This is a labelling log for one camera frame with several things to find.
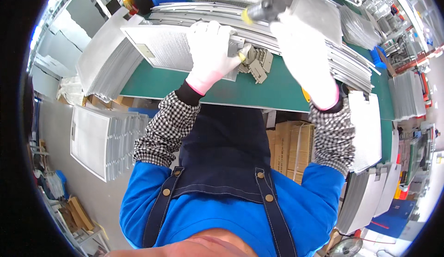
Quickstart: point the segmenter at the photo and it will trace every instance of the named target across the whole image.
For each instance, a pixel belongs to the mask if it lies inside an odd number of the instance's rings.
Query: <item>apron strap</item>
[[[150,215],[148,216],[147,226],[145,227],[145,233],[143,234],[143,248],[153,247],[156,243],[160,229],[165,221],[165,216],[167,215],[173,191],[184,169],[185,168],[182,166],[176,166],[171,176],[160,188],[160,193],[154,202]]]
[[[276,191],[272,188],[274,183],[271,180],[270,171],[256,167],[255,174],[277,256],[297,257],[293,236],[279,207]]]

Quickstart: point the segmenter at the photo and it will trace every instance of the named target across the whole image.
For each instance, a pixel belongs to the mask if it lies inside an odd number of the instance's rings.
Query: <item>glove's pink cuff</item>
[[[186,83],[191,87],[192,90],[196,91],[199,95],[205,96],[205,93],[210,89],[212,84],[202,82],[200,79],[196,78],[192,73],[188,75],[185,79]]]

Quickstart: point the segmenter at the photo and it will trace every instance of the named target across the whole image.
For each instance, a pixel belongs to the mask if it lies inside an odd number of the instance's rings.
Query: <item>workbench surface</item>
[[[369,50],[349,44],[349,47],[372,60]],[[372,93],[378,95],[381,133],[382,160],[390,160],[392,143],[392,123],[394,119],[392,99],[389,92],[388,73],[386,69],[378,70],[381,76],[373,73],[371,82],[375,86]],[[188,73],[153,68],[146,60],[134,71],[121,95],[150,99],[163,99],[168,93],[176,90],[183,83]],[[262,84],[255,84],[250,74],[239,73],[236,82],[221,80],[201,99],[202,103],[219,105],[240,105],[277,110],[308,112],[300,85],[286,68],[281,56],[274,55],[270,73]]]

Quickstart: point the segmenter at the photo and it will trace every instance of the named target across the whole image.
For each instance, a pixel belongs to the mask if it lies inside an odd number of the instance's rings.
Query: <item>screwdriver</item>
[[[247,24],[254,21],[277,21],[278,15],[285,11],[284,0],[261,0],[260,3],[248,6],[242,11],[241,17]]]

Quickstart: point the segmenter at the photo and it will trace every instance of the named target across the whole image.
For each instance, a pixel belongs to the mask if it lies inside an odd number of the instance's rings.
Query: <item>checkered sleeve cover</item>
[[[148,123],[147,134],[136,140],[133,161],[169,167],[175,160],[173,153],[179,151],[199,111],[200,104],[187,105],[174,91],[168,94],[160,102],[159,112]]]
[[[314,136],[316,163],[333,167],[347,177],[355,153],[352,145],[355,127],[350,121],[348,98],[343,99],[342,109],[336,113],[322,112],[310,104],[309,119],[316,128]]]

